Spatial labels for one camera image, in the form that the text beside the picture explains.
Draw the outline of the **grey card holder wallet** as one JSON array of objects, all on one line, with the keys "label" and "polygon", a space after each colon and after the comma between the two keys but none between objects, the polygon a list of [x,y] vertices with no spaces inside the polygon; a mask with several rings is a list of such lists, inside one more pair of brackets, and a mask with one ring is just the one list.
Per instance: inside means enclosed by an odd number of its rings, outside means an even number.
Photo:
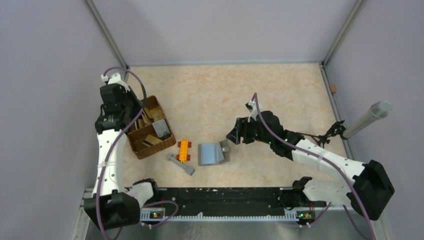
[{"label": "grey card holder wallet", "polygon": [[217,143],[198,145],[198,165],[216,166],[231,160],[231,147],[227,139]]}]

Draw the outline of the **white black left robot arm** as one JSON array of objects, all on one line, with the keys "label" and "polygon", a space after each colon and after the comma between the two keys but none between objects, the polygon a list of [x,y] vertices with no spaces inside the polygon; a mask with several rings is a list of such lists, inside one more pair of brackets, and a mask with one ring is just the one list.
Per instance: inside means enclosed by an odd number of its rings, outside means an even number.
[{"label": "white black left robot arm", "polygon": [[102,104],[94,126],[98,141],[97,175],[92,196],[84,200],[83,208],[98,229],[105,232],[136,225],[146,204],[160,202],[156,182],[144,179],[129,189],[124,183],[124,146],[127,131],[140,117],[144,100],[139,100],[120,73],[102,76]]}]

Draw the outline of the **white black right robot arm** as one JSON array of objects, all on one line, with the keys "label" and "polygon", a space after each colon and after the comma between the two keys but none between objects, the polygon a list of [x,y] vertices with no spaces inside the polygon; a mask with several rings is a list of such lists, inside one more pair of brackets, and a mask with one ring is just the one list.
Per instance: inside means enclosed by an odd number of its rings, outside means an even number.
[{"label": "white black right robot arm", "polygon": [[309,178],[293,192],[293,200],[299,206],[307,206],[311,201],[350,205],[361,216],[376,221],[395,193],[380,162],[364,163],[332,153],[301,134],[284,129],[269,110],[262,111],[256,119],[237,118],[226,138],[236,145],[269,144],[276,155],[314,167],[338,180],[330,183]]}]

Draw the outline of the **brown woven divided basket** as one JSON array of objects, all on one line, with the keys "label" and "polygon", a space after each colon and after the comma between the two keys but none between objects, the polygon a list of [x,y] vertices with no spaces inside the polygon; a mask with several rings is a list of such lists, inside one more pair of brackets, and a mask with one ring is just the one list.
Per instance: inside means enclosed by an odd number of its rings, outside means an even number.
[{"label": "brown woven divided basket", "polygon": [[[166,118],[164,118],[164,120],[168,126],[170,136],[163,140],[160,139],[160,137],[157,135],[152,124],[145,125],[139,129],[136,129],[136,125],[134,124],[128,130],[127,137],[130,148],[139,160],[145,159],[160,151],[170,148],[177,143],[168,120]],[[149,136],[159,139],[160,142],[153,143],[152,141],[148,140]]]}]

